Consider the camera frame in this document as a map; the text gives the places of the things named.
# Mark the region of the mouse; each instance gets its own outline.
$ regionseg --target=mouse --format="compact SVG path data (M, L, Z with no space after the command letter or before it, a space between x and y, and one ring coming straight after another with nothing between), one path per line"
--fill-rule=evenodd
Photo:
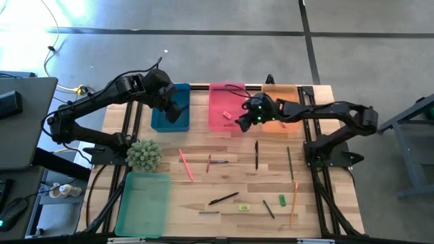
M27 206L27 200L21 197L15 198L7 204L0 213L0 231L5 232L12 229Z

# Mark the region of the black pen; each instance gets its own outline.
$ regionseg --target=black pen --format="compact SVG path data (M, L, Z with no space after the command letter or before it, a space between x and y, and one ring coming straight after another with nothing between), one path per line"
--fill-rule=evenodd
M220 201L223 201L223 200L225 200L225 199L228 199L229 197L236 196L236 195L238 195L238 194L239 194L239 192L234 192L234 193L232 193L232 194L230 194L230 195L228 195L228 196L222 197L221 199L212 200L212 201L210 201L210 203L208 203L208 205L213 205L213 204L215 204L215 203L218 203L218 202L220 202Z
M256 170L258 170L258 141L255 143L255 151L256 151Z
M269 211L271 217L273 217L273 219L275 219L275 218L274 218L274 214L271 212L271 209L270 209L269 205L267 204L267 202L266 202L265 200L262 200L262 202L264 202L265 207L267 207L267 209L268 209L268 211Z

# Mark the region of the teal tray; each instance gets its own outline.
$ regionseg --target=teal tray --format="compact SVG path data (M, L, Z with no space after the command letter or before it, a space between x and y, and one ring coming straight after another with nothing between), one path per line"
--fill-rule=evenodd
M169 192L168 174L130 172L115 234L120 237L160 237L165 230Z

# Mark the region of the wooden tabletop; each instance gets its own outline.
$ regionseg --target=wooden tabletop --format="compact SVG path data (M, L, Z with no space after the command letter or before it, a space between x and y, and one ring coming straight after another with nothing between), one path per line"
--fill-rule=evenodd
M333 102L329 85L313 86L318 104ZM107 108L102 130L106 133L121 131L126 105ZM134 121L129 126L131 134ZM157 133L151 128L151 109L144 106L138 133L139 139L153 139L163 148L163 157L157 172L171 178L170 202L164 236L177 237L320 237L317 208L312 177L305 165L302 143L303 128L291 134L264 133L261 125L252 126L246 133L211 132L208 128L208 91L191 91L191 119L188 132ZM321 130L329 134L340 127L337 120L319 120ZM255 141L259 141L259 168L255 169ZM298 181L298 194L294 223L289 227L294 183L290 176L286 146L290 147L294 177ZM178 149L181 148L192 174L190 181ZM207 174L208 155L213 160L229 160L229 164L211 165ZM92 170L89 190L96 172ZM90 200L90 222L107 201L113 174L107 166L97 179ZM359 206L348 172L330 168L335 202L347 220L363 232ZM239 195L209 206L211 200L233 192ZM281 207L279 195L287 205ZM275 219L262 203L265 200ZM238 205L248 204L250 210L239 211ZM85 228L86 202L81 209L77 231ZM330 212L324 202L325 217L331 230ZM119 201L113 208L110 230L114 229ZM199 211L219 211L219 214L200 214Z

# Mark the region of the green spiky ball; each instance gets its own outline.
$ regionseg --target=green spiky ball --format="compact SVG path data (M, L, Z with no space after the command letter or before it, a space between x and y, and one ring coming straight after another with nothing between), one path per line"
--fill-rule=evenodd
M141 140L127 151L128 165L135 171L152 172L161 159L161 147L153 140Z

